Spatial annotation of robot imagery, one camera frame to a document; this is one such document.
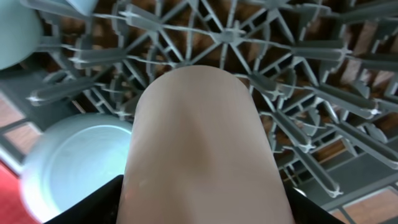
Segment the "pink cup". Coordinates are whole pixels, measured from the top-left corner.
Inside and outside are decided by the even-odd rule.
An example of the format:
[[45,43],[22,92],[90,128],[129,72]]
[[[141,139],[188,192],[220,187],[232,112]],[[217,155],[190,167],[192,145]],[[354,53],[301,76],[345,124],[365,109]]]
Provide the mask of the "pink cup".
[[293,223],[246,86],[215,67],[172,70],[138,102],[118,223]]

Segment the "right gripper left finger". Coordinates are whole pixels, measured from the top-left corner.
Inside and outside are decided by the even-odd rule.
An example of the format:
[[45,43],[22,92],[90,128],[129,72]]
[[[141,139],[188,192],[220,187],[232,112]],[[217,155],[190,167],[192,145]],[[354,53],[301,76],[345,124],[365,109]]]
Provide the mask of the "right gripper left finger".
[[116,176],[45,224],[116,224],[123,177]]

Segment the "light blue plate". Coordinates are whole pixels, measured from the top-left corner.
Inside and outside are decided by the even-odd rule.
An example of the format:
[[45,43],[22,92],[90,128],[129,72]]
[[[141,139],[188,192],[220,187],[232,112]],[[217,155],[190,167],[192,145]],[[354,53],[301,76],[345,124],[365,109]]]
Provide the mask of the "light blue plate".
[[92,15],[98,0],[66,0],[75,10],[84,16]]

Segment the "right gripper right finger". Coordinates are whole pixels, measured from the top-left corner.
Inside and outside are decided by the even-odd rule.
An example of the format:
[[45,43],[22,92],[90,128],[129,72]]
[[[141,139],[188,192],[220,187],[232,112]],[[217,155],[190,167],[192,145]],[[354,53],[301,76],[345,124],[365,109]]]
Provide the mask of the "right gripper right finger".
[[344,224],[289,185],[284,185],[297,224]]

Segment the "light blue bowl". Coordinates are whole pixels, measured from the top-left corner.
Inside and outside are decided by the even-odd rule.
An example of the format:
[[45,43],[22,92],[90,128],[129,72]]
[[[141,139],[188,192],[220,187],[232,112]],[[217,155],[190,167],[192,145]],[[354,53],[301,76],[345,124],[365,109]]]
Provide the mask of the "light blue bowl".
[[131,135],[131,123],[105,114],[79,114],[49,127],[24,159],[27,211],[45,223],[124,174]]

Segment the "green bowl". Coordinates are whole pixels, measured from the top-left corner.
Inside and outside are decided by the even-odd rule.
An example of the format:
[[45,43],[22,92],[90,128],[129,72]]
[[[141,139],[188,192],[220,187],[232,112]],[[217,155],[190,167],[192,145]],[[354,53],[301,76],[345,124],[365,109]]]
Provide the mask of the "green bowl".
[[1,69],[16,65],[35,52],[42,33],[33,9],[18,0],[1,0]]

